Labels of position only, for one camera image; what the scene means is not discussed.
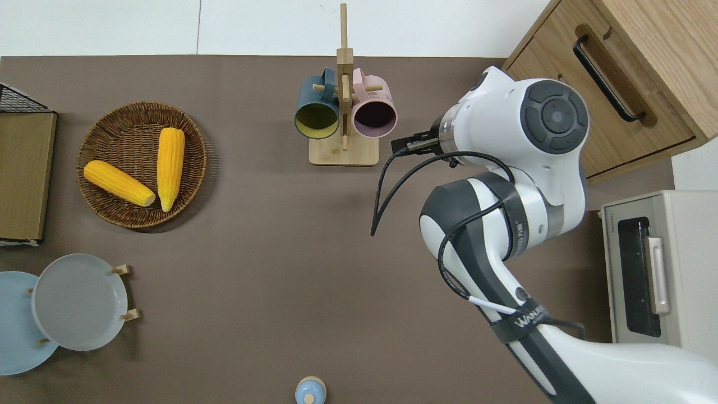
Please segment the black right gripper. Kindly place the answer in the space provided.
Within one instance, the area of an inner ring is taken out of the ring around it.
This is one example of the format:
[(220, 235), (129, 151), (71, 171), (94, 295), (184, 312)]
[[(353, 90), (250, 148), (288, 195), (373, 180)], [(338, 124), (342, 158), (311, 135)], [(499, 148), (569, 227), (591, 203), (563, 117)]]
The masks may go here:
[(392, 140), (393, 154), (443, 154), (444, 152), (437, 127)]

